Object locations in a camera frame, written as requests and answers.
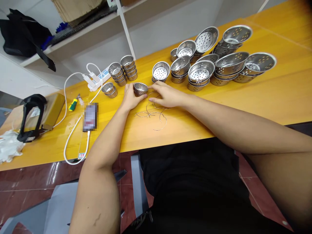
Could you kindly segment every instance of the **gray plastic chair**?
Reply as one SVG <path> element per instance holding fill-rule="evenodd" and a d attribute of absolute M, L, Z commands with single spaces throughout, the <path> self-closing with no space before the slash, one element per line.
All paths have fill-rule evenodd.
<path fill-rule="evenodd" d="M 131 156 L 131 169 L 135 212 L 139 217 L 149 208 L 139 154 Z M 118 182 L 126 173 L 125 170 L 115 173 L 116 181 Z M 77 188 L 78 180 L 56 186 L 50 199 L 9 218 L 0 234 L 11 234 L 19 222 L 33 234 L 67 234 Z"/>

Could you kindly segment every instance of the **cardboard box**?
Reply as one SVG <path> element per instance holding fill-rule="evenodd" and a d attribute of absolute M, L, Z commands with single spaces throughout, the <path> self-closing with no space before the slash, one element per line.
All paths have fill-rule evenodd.
<path fill-rule="evenodd" d="M 51 0 L 62 20 L 72 27 L 91 15 L 106 0 Z"/>

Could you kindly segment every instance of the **right hand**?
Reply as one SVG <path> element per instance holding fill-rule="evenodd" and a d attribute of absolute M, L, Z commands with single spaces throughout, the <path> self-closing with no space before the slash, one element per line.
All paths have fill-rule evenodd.
<path fill-rule="evenodd" d="M 155 102 L 164 107 L 182 106 L 183 101 L 187 98 L 187 94 L 183 93 L 161 81 L 156 81 L 153 85 L 148 87 L 154 89 L 162 96 L 162 99 L 151 97 L 149 101 Z"/>

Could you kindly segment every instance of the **forearm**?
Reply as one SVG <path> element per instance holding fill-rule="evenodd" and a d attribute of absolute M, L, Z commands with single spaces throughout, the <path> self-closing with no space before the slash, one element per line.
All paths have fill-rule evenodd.
<path fill-rule="evenodd" d="M 182 107 L 226 145 L 246 154 L 312 151 L 312 138 L 260 116 L 187 95 Z"/>
<path fill-rule="evenodd" d="M 122 106 L 96 139 L 86 163 L 95 168 L 111 167 L 116 161 L 129 110 Z"/>

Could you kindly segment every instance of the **screwdriver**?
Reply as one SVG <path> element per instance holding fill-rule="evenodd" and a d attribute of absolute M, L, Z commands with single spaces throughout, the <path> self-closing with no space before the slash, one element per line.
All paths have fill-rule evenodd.
<path fill-rule="evenodd" d="M 76 104 L 77 104 L 77 102 L 78 102 L 77 99 L 78 99 L 79 96 L 80 96 L 80 94 L 78 94 L 77 98 L 75 98 L 75 99 L 72 101 L 71 105 L 70 105 L 69 108 L 68 108 L 69 111 L 75 110 Z"/>

